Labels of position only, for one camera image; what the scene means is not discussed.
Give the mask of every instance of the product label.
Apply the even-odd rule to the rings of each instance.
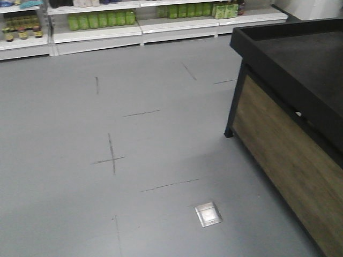
[[[18,34],[19,34],[19,37],[20,37],[21,39],[27,38],[27,33],[26,33],[26,31],[24,31],[24,32],[19,32]]]
[[[79,24],[80,24],[80,28],[81,29],[88,29],[88,28],[90,28],[89,24],[88,24],[87,17],[79,16]]]
[[[210,16],[211,13],[212,13],[211,3],[209,2],[203,3],[203,16]]]
[[[107,27],[106,14],[99,14],[99,26],[100,27]]]
[[[33,32],[33,34],[35,37],[43,36],[42,31],[35,31],[35,32]]]
[[[6,34],[5,34],[5,39],[6,39],[6,41],[12,41],[12,40],[13,40],[12,34],[6,33]]]
[[[123,12],[117,13],[117,25],[120,25],[120,26],[125,25],[125,13]]]
[[[108,23],[108,26],[116,26],[117,25],[117,19],[116,19],[115,13],[110,12],[107,14],[107,23]]]

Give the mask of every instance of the green bottle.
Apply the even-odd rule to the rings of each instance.
[[[79,22],[75,14],[68,15],[68,24],[71,31],[77,31],[79,29]]]
[[[199,17],[203,15],[203,4],[202,3],[196,3],[195,4],[195,16]]]
[[[217,9],[217,2],[215,2],[214,4],[213,4],[213,6],[212,6],[212,17],[215,17],[215,11],[216,11],[216,9]]]
[[[233,4],[232,2],[228,2],[224,5],[224,19],[229,19],[232,17],[232,9],[233,9]]]
[[[177,18],[177,5],[172,4],[168,6],[168,13],[170,19],[176,19]]]
[[[187,5],[186,4],[179,4],[178,5],[178,14],[179,18],[186,18],[187,16]]]
[[[136,23],[136,16],[133,10],[129,10],[125,13],[125,23],[126,25],[133,25]]]
[[[237,0],[234,0],[232,5],[233,5],[233,7],[232,7],[232,15],[231,15],[231,17],[235,18],[235,17],[238,16],[238,7],[239,7],[239,5],[238,5]]]
[[[166,12],[166,6],[165,5],[161,5],[161,6],[156,6],[156,17],[157,18],[164,18],[167,15]]]
[[[203,3],[203,16],[210,16],[212,12],[212,3],[204,2]]]
[[[187,4],[187,17],[195,16],[195,4]]]
[[[123,26],[125,25],[125,12],[120,10],[116,12],[116,17],[117,17],[117,25]]]
[[[88,14],[88,22],[90,23],[90,28],[99,28],[98,14],[96,12],[90,12]]]
[[[223,19],[224,18],[224,12],[225,12],[225,6],[224,5],[217,5],[215,8],[215,19]]]
[[[99,19],[99,27],[100,28],[107,27],[107,15],[105,12],[99,12],[98,13],[98,19]]]
[[[79,28],[80,29],[89,29],[90,28],[90,25],[88,23],[87,13],[80,13],[78,19],[79,19]]]
[[[116,13],[113,11],[107,12],[107,24],[108,26],[116,26],[117,25],[117,19],[116,19]]]

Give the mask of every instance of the counter leg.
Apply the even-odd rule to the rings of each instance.
[[[238,75],[238,79],[237,79],[234,97],[232,99],[232,104],[231,104],[231,109],[230,109],[229,117],[228,117],[227,124],[226,124],[226,129],[224,132],[224,135],[227,138],[231,138],[234,135],[233,131],[231,129],[231,126],[233,125],[233,122],[235,119],[238,101],[239,101],[241,93],[242,93],[243,84],[245,81],[245,76],[247,75],[246,69],[247,69],[247,67],[246,67],[245,62],[243,60],[242,64],[241,64],[241,68],[240,68],[240,74]]]

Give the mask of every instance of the wooden panel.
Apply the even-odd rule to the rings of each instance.
[[[323,252],[343,256],[343,170],[249,76],[233,128]]]

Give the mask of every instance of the blue package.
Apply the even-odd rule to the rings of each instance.
[[[43,1],[28,1],[19,5],[20,9],[29,8],[32,6],[43,4]]]
[[[9,7],[13,5],[14,3],[12,2],[7,2],[7,1],[0,1],[0,7]]]

